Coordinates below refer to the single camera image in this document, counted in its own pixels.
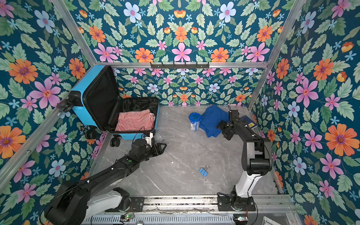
striped towel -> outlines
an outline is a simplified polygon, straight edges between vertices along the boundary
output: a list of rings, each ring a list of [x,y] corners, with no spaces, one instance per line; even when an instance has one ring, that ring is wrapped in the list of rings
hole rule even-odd
[[[115,131],[147,131],[154,126],[155,115],[149,109],[119,113]]]

blue suitcase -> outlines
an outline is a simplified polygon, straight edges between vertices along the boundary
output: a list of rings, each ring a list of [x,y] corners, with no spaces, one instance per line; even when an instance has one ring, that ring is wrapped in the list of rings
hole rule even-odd
[[[152,132],[155,134],[157,118],[159,116],[159,100],[155,97],[126,98],[120,97],[117,82],[110,66],[96,65],[86,73],[86,76],[69,92],[67,99],[62,100],[58,108],[64,112],[73,109],[75,114],[90,129],[85,133],[87,139],[95,139],[98,128],[109,131],[114,139],[121,137],[124,140],[139,139]],[[142,111],[145,109],[156,115],[151,130],[131,132],[115,131],[120,112]]]

gray marble surface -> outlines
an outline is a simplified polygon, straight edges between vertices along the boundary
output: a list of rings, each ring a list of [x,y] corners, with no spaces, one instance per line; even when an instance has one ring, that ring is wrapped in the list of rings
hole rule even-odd
[[[165,152],[147,162],[115,186],[105,188],[99,194],[114,187],[121,187],[130,195],[190,195],[229,194],[243,171],[241,155],[243,142],[234,135],[228,141],[222,134],[207,138],[202,130],[190,130],[189,114],[202,114],[208,106],[160,107],[155,141],[167,143]],[[238,108],[240,115],[251,116],[246,107]],[[112,165],[116,159],[128,153],[131,140],[121,140],[119,147],[106,148],[95,168],[95,173]],[[199,173],[200,167],[210,166],[208,175]],[[271,173],[262,177],[253,190],[254,194],[275,194],[277,189]]]

blue binder clip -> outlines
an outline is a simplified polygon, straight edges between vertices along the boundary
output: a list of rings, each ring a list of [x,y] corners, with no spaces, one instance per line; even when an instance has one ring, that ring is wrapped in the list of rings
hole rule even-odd
[[[205,169],[204,168],[200,168],[199,170],[199,173],[201,173],[204,177],[207,176],[208,172],[206,172],[207,169],[209,169],[210,167],[208,165],[205,166]]]

blue cloth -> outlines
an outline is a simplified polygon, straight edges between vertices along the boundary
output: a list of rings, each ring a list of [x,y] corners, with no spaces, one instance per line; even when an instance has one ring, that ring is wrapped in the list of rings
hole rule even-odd
[[[220,109],[217,105],[212,105],[201,115],[200,128],[205,131],[208,138],[211,136],[217,137],[221,133],[221,130],[216,129],[216,126],[222,120],[225,122],[229,121],[228,113]]]

